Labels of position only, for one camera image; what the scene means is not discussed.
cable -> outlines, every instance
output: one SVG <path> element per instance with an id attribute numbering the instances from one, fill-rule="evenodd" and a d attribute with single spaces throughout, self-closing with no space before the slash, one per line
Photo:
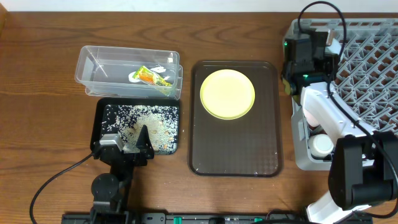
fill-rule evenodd
<path id="1" fill-rule="evenodd" d="M 29 215 L 30 215 L 30 220 L 32 220 L 33 224 L 37 224 L 35 217 L 33 216 L 33 206 L 35 205 L 36 199 L 39 196 L 39 194 L 41 193 L 41 191 L 51 182 L 53 181 L 55 178 L 61 176 L 62 174 L 72 170 L 73 168 L 75 168 L 76 166 L 84 163 L 87 159 L 89 159 L 91 156 L 93 156 L 94 154 L 90 154 L 88 156 L 86 156 L 84 159 L 82 159 L 80 162 L 77 162 L 76 164 L 64 169 L 63 171 L 59 172 L 58 174 L 55 174 L 53 177 L 49 178 L 48 181 L 46 181 L 43 186 L 41 186 L 41 188 L 36 192 L 36 194 L 33 196 L 32 202 L 30 203 L 30 208 L 29 208 Z"/>
<path id="2" fill-rule="evenodd" d="M 339 56 L 338 56 L 338 58 L 340 59 L 341 56 L 343 55 L 345 43 L 346 43 L 346 41 L 347 41 L 347 26 L 346 26 L 346 22 L 345 22 L 343 13 L 342 13 L 335 5 L 333 5 L 333 4 L 330 3 L 330 2 L 326 2 L 326 1 L 316 1 L 316 2 L 313 2 L 313 3 L 309 4 L 309 5 L 307 5 L 307 6 L 301 11 L 300 15 L 298 15 L 298 19 L 297 19 L 297 22 L 298 22 L 298 29 L 300 30 L 300 32 L 303 32 L 303 30 L 302 30 L 302 28 L 301 28 L 301 25 L 300 25 L 301 16 L 302 16 L 302 14 L 304 13 L 304 11 L 305 11 L 306 9 L 308 9 L 310 6 L 313 6 L 313 5 L 315 5 L 315 4 L 326 4 L 326 5 L 328 5 L 328 6 L 331 6 L 333 9 L 336 10 L 336 12 L 338 13 L 338 15 L 340 16 L 340 19 L 341 19 L 341 21 L 342 21 L 342 23 L 343 23 L 343 43 L 342 43 L 342 45 L 341 45 L 341 50 L 340 50 L 340 53 L 339 53 Z M 394 167 L 394 165 L 393 165 L 393 163 L 392 163 L 392 161 L 391 161 L 391 158 L 388 156 L 387 152 L 383 149 L 383 147 L 376 141 L 376 139 L 375 139 L 366 129 L 364 129 L 364 128 L 359 124 L 358 121 L 356 121 L 355 119 L 353 119 L 353 118 L 347 113 L 347 111 L 345 111 L 345 110 L 337 103 L 337 101 L 336 101 L 335 98 L 333 97 L 333 93 L 330 92 L 330 83 L 331 83 L 331 81 L 332 81 L 331 78 L 326 79 L 326 82 L 327 82 L 326 90 L 327 90 L 327 92 L 328 92 L 328 96 L 330 97 L 330 99 L 332 100 L 332 102 L 336 105 L 336 107 L 337 107 L 337 108 L 338 108 L 338 109 L 339 109 L 339 110 L 340 110 L 340 111 L 341 111 L 341 112 L 342 112 L 342 113 L 343 113 L 343 114 L 344 114 L 356 127 L 358 127 L 369 139 L 372 140 L 372 142 L 374 143 L 374 145 L 376 146 L 376 148 L 379 150 L 379 152 L 383 155 L 384 159 L 387 161 L 387 165 L 389 166 L 389 168 L 390 168 L 390 170 L 391 170 L 391 172 L 392 172 L 392 174 L 393 174 L 393 176 L 394 176 L 394 182 L 395 182 L 395 184 L 398 186 L 398 175 L 397 175 L 397 172 L 396 172 L 396 168 Z M 355 213 L 355 214 L 357 214 L 357 215 L 369 215 L 370 217 L 373 217 L 373 218 L 390 218 L 390 217 L 393 217 L 397 212 L 398 212 L 398 199 L 396 200 L 396 205 L 395 205 L 393 211 L 390 212 L 390 213 L 388 213 L 387 215 L 376 215 L 376 214 L 367 213 L 367 212 L 362 212 L 362 211 L 353 211 L 353 213 Z"/>
<path id="3" fill-rule="evenodd" d="M 303 29 L 301 28 L 301 24 L 300 24 L 301 16 L 303 15 L 305 10 L 307 10 L 309 7 L 311 7 L 311 6 L 315 5 L 315 4 L 326 4 L 326 5 L 330 6 L 330 7 L 332 7 L 333 9 L 335 9 L 337 11 L 338 15 L 341 18 L 341 21 L 343 23 L 343 43 L 341 45 L 340 53 L 338 54 L 338 58 L 340 59 L 341 56 L 343 55 L 344 48 L 346 46 L 347 27 L 346 27 L 346 21 L 344 19 L 343 13 L 334 4 L 332 4 L 330 2 L 326 2 L 326 1 L 316 1 L 316 2 L 313 2 L 313 3 L 305 6 L 303 8 L 303 10 L 301 10 L 301 12 L 300 12 L 300 14 L 298 15 L 298 18 L 297 18 L 298 29 L 299 29 L 299 31 L 301 33 L 305 33 L 303 31 Z"/>
<path id="4" fill-rule="evenodd" d="M 276 212 L 276 211 L 282 211 L 282 210 L 280 210 L 280 209 L 272 209 L 268 214 L 267 214 L 267 216 L 266 216 L 266 220 L 269 220 L 269 215 L 271 215 L 273 212 Z"/>

yellow plate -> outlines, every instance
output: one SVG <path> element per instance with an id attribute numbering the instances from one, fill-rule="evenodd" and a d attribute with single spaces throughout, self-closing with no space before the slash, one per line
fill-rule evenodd
<path id="1" fill-rule="evenodd" d="M 253 84 L 240 72 L 230 69 L 210 74 L 200 87 L 200 101 L 207 112 L 220 119 L 236 119 L 254 104 Z"/>

dish rack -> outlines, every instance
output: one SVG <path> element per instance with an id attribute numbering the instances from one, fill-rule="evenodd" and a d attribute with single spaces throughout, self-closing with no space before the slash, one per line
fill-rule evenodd
<path id="1" fill-rule="evenodd" d="M 340 19 L 301 19 L 303 29 L 329 28 L 342 43 Z M 398 19 L 346 19 L 347 42 L 333 85 L 342 99 L 379 131 L 398 134 Z M 299 31 L 297 20 L 285 36 Z M 322 133 L 312 129 L 299 105 L 293 101 L 292 132 L 295 160 L 303 170 L 330 170 L 333 153 L 315 159 L 309 137 Z"/>

wooden table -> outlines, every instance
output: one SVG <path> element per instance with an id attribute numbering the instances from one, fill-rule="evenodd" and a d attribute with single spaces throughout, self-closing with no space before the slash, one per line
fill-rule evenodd
<path id="1" fill-rule="evenodd" d="M 328 172 L 294 161 L 291 99 L 279 83 L 284 169 L 270 179 L 201 177 L 187 166 L 191 68 L 199 60 L 265 60 L 282 68 L 282 37 L 298 13 L 13 12 L 0 38 L 0 222 L 30 223 L 29 204 L 51 176 L 90 153 L 97 97 L 74 81 L 80 49 L 107 45 L 176 50 L 184 67 L 178 149 L 134 173 L 129 204 L 144 211 L 267 213 L 300 210 L 327 190 Z M 336 17 L 306 14 L 305 17 Z M 397 17 L 397 14 L 346 14 Z M 88 212 L 93 179 L 109 167 L 88 160 L 54 180 L 35 204 L 39 223 Z M 392 203 L 373 209 L 387 213 Z M 378 223 L 395 223 L 398 217 Z"/>

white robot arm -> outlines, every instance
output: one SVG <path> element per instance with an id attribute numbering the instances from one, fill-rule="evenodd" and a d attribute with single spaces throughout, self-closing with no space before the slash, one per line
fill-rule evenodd
<path id="1" fill-rule="evenodd" d="M 364 136 L 365 134 L 354 127 L 351 121 L 336 107 L 332 100 L 328 97 L 326 90 L 326 82 L 312 83 L 307 87 L 303 87 L 301 93 L 301 105 L 304 115 L 309 125 L 316 127 L 321 125 L 327 135 L 330 137 L 334 145 L 337 139 L 347 135 L 355 137 Z M 359 120 L 359 124 L 370 133 L 375 131 L 374 127 L 361 121 L 361 118 L 341 99 L 337 94 L 333 95 L 335 100 L 347 111 L 355 120 Z M 369 205 L 357 206 L 351 210 L 343 211 L 333 201 L 328 191 L 321 199 L 307 207 L 307 217 L 310 222 L 333 224 L 354 210 L 364 210 Z"/>
<path id="2" fill-rule="evenodd" d="M 312 83 L 303 87 L 301 92 L 300 103 L 303 108 L 304 116 L 309 125 L 313 127 L 321 126 L 330 137 L 334 145 L 337 139 L 347 135 L 355 137 L 364 136 L 365 134 L 354 127 L 353 123 L 336 107 L 332 100 L 328 97 L 326 91 L 326 82 Z M 365 123 L 361 118 L 341 99 L 337 94 L 333 95 L 340 106 L 347 111 L 352 118 L 359 120 L 359 124 L 373 133 L 376 129 Z"/>

